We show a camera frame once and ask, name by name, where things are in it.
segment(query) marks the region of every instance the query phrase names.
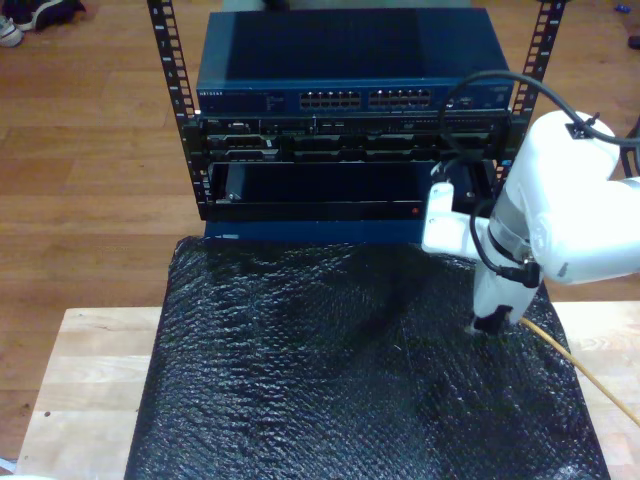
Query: wooden tabletop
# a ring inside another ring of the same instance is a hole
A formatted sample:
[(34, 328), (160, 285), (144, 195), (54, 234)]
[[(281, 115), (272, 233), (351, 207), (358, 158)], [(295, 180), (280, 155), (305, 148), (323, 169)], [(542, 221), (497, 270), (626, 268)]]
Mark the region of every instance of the wooden tabletop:
[[(575, 356), (640, 414), (640, 302), (554, 306)], [(17, 473), (123, 477), (159, 317), (155, 307), (67, 310)], [(578, 378), (612, 478), (640, 478), (640, 429)]]

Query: shoe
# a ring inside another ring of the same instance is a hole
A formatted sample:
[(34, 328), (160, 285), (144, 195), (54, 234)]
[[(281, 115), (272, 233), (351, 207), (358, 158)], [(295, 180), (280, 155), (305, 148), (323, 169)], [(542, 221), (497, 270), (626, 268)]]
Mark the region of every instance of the shoe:
[(0, 47), (16, 47), (24, 34), (16, 28), (13, 20), (0, 15)]
[(2, 6), (2, 14), (23, 32), (69, 22), (77, 11), (86, 12), (79, 0), (5, 0)]

